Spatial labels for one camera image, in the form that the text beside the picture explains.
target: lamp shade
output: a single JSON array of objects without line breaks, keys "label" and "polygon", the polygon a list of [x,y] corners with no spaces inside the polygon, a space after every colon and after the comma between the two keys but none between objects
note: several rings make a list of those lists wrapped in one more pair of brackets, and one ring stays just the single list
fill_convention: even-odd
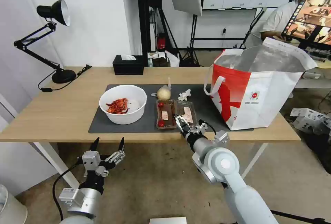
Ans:
[{"label": "lamp shade", "polygon": [[70,15],[64,0],[56,1],[51,7],[37,6],[37,13],[40,17],[56,19],[59,23],[70,26]]}]

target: red and white shopping bag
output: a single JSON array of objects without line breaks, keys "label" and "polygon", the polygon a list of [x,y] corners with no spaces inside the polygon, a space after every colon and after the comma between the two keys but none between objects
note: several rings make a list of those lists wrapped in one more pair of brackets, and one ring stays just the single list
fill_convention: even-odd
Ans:
[{"label": "red and white shopping bag", "polygon": [[[301,49],[266,39],[259,47],[224,50],[209,69],[204,91],[231,130],[268,127],[302,73],[316,66]],[[281,71],[257,71],[270,67]],[[207,92],[212,68],[211,92]]]}]

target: lamp base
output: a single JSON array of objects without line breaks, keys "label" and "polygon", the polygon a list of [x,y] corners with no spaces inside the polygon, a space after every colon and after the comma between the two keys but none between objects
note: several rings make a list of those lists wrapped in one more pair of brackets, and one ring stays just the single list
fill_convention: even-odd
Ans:
[{"label": "lamp base", "polygon": [[52,75],[52,80],[54,83],[62,84],[71,82],[76,78],[76,73],[72,70],[57,70],[54,75]]}]

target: logo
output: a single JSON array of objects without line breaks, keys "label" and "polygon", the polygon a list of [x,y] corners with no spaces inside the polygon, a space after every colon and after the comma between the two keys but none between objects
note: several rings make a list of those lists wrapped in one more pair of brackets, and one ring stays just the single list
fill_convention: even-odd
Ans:
[{"label": "logo", "polygon": [[251,97],[250,97],[250,99],[251,99],[251,100],[258,100],[258,99],[259,99],[259,96],[260,96],[260,92],[259,92],[259,91],[253,91],[253,92],[251,93]]}]

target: white shirt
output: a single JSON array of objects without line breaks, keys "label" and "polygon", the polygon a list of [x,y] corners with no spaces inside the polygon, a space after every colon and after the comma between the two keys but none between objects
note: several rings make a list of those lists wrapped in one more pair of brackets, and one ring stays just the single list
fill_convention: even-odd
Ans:
[{"label": "white shirt", "polygon": [[286,3],[281,5],[277,9],[275,9],[272,14],[270,14],[267,21],[264,23],[262,30],[260,32],[265,31],[280,31],[282,32],[290,18],[292,17],[296,7],[298,4],[295,1]]}]

